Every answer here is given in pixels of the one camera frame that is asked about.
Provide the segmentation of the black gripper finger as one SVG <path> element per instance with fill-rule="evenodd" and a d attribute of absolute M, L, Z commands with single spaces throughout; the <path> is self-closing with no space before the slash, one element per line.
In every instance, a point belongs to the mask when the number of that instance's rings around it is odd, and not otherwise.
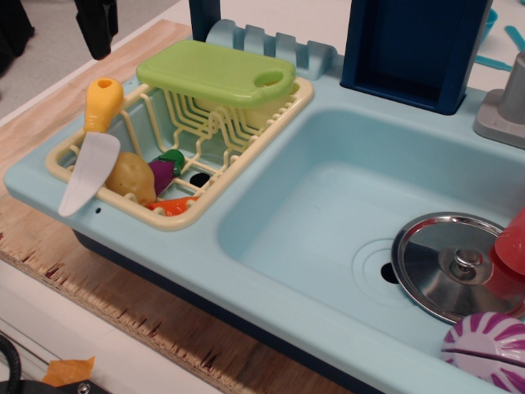
<path fill-rule="evenodd" d="M 118 8 L 115 0 L 75 0 L 76 20 L 93 59 L 100 61 L 112 51 L 118 34 Z"/>

